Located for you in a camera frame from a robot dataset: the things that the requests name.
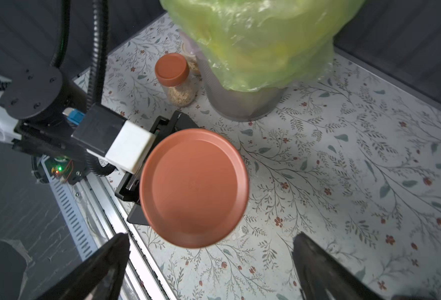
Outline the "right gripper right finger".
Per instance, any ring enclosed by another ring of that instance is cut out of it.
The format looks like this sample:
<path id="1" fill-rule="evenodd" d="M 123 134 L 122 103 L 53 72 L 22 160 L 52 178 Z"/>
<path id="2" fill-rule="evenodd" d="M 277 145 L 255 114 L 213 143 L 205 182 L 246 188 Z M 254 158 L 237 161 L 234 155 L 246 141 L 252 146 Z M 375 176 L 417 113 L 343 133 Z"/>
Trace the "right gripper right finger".
<path id="1" fill-rule="evenodd" d="M 381 298 L 304 232 L 294 238 L 292 259 L 303 300 L 379 300 Z"/>

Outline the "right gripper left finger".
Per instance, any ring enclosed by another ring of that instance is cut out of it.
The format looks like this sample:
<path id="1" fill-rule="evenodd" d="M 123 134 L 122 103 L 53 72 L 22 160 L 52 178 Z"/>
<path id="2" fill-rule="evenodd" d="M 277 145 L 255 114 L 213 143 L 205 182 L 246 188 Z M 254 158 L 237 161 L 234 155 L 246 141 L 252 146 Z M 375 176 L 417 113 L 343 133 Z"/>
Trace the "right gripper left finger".
<path id="1" fill-rule="evenodd" d="M 38 298 L 41 300 L 117 300 L 129 261 L 130 240 L 118 233 L 64 279 Z"/>

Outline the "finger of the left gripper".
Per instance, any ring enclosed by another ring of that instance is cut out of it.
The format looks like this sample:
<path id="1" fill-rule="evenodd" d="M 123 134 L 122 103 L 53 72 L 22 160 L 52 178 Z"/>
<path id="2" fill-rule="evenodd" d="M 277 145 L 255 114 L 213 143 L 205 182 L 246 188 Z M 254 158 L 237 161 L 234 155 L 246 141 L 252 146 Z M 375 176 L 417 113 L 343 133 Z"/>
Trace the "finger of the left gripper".
<path id="1" fill-rule="evenodd" d="M 150 129 L 155 136 L 153 146 L 157 146 L 165 138 L 178 131 L 197 128 L 199 128 L 198 125 L 187 114 L 180 111 L 175 111 L 170 119 L 159 116 Z"/>
<path id="2" fill-rule="evenodd" d="M 127 222 L 133 225 L 149 225 L 140 205 L 140 175 L 142 167 L 135 173 L 125 173 L 118 187 L 115 189 L 115 196 L 121 201 L 133 204 L 128 213 Z"/>

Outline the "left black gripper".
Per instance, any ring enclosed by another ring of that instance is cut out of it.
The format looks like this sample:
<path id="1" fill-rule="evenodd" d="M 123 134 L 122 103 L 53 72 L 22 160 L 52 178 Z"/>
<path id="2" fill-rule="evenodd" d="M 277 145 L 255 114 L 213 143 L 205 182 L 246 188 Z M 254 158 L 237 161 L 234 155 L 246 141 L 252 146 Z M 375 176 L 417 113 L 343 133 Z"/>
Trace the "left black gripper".
<path id="1" fill-rule="evenodd" d="M 59 68 L 26 69 L 14 77 L 0 97 L 0 107 L 17 121 L 13 150 L 84 161 L 85 151 L 71 138 L 63 112 L 74 108 L 86 112 L 87 94 Z"/>

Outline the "oatmeal jar with terracotta lid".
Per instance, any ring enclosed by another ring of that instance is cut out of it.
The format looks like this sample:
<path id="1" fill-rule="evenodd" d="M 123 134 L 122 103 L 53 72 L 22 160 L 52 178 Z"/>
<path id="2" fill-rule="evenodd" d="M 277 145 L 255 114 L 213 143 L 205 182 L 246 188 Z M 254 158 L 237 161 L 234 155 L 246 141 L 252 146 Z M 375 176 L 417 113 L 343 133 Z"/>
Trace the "oatmeal jar with terracotta lid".
<path id="1" fill-rule="evenodd" d="M 185 129 L 161 141 L 140 177 L 140 203 L 153 230 L 183 248 L 226 238 L 249 200 L 249 177 L 237 149 L 206 129 Z"/>

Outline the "grey bin with green bag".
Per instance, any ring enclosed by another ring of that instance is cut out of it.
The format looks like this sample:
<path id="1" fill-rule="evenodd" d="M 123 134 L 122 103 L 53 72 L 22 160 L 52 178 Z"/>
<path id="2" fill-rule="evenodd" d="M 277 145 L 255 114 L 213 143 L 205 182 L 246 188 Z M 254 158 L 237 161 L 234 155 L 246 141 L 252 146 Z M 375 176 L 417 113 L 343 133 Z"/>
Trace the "grey bin with green bag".
<path id="1" fill-rule="evenodd" d="M 361 1 L 163 1 L 194 43 L 211 106 L 239 122 L 269 114 L 293 84 L 331 68 L 334 36 Z"/>

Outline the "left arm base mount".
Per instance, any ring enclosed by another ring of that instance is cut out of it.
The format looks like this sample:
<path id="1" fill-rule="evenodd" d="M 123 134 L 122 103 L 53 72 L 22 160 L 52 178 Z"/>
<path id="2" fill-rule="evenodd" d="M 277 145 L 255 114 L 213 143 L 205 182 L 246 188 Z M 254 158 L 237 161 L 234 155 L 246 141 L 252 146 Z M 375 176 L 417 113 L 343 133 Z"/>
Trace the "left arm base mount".
<path id="1" fill-rule="evenodd" d="M 54 179 L 74 186 L 90 173 L 84 162 L 75 162 L 68 157 L 32 156 L 31 168 L 39 184 L 48 184 Z"/>

